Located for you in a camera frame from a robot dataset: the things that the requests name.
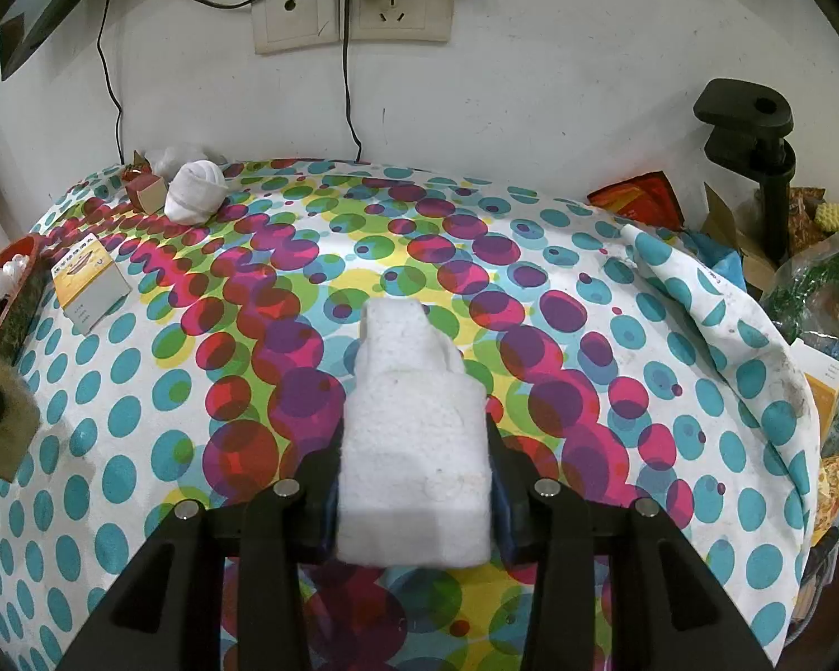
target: brown box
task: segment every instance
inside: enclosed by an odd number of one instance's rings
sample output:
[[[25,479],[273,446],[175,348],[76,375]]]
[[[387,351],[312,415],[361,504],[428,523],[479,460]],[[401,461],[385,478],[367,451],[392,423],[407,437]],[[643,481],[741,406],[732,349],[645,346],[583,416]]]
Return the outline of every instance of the brown box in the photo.
[[[743,260],[745,281],[759,291],[766,291],[774,282],[776,265],[758,246],[758,242],[736,229],[736,220],[730,207],[708,184],[705,185],[705,196],[709,202],[709,216],[703,224],[703,233],[715,242],[739,252]]]
[[[155,214],[162,209],[164,199],[168,196],[168,184],[157,174],[140,174],[129,181],[125,188],[134,208],[146,214]]]

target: metal screw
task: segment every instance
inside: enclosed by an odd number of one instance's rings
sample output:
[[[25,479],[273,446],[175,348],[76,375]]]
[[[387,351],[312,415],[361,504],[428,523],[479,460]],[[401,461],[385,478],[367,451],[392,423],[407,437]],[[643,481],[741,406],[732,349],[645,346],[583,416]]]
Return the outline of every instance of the metal screw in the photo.
[[[542,497],[555,497],[559,494],[562,485],[555,479],[538,479],[534,483],[534,490]]]
[[[295,479],[280,479],[274,485],[274,494],[278,497],[292,497],[297,495],[301,486]]]
[[[182,502],[175,504],[175,517],[177,519],[192,519],[197,514],[201,505],[194,499],[184,499]]]
[[[658,514],[658,502],[649,497],[642,497],[634,503],[634,509],[644,517],[655,517]]]

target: small box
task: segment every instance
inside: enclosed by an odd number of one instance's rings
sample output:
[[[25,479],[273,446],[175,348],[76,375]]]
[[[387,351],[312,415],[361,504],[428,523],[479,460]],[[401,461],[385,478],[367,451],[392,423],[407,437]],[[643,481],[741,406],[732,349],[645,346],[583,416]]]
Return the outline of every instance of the small box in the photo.
[[[168,183],[157,174],[140,174],[125,188],[134,208],[146,214],[155,214],[163,208],[168,196]]]
[[[65,315],[85,335],[130,292],[112,256],[92,234],[73,245],[56,263],[53,282]]]
[[[798,369],[805,374],[814,396],[817,413],[821,420],[821,444],[827,438],[829,425],[836,416],[839,402],[839,360],[807,345],[796,338],[789,346]]]

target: cardboard box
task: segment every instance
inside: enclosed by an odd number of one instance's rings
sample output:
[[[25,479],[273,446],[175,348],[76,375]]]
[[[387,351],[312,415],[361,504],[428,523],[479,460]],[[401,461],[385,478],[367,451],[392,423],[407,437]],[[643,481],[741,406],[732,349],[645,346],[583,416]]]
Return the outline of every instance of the cardboard box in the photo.
[[[53,282],[65,315],[85,335],[130,292],[112,256],[92,234],[73,245],[54,266]]]
[[[164,208],[168,196],[167,182],[157,174],[140,174],[129,181],[125,188],[134,209],[146,214],[155,214]]]
[[[774,282],[776,265],[758,246],[758,242],[736,229],[736,220],[730,207],[708,184],[705,185],[705,196],[709,202],[709,216],[703,224],[703,233],[715,242],[739,252],[743,260],[745,281],[759,292],[766,291]]]
[[[839,401],[839,360],[807,345],[796,338],[789,347],[798,369],[805,374],[821,418],[821,444],[827,437],[829,425],[836,416]]]

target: yellow box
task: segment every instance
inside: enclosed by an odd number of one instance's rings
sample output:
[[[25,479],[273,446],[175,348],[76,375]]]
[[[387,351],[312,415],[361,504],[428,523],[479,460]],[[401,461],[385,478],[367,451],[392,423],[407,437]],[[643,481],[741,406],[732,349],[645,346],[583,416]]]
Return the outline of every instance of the yellow box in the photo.
[[[52,272],[56,299],[85,335],[115,302],[130,292],[130,285],[112,256],[92,234],[75,243]]]

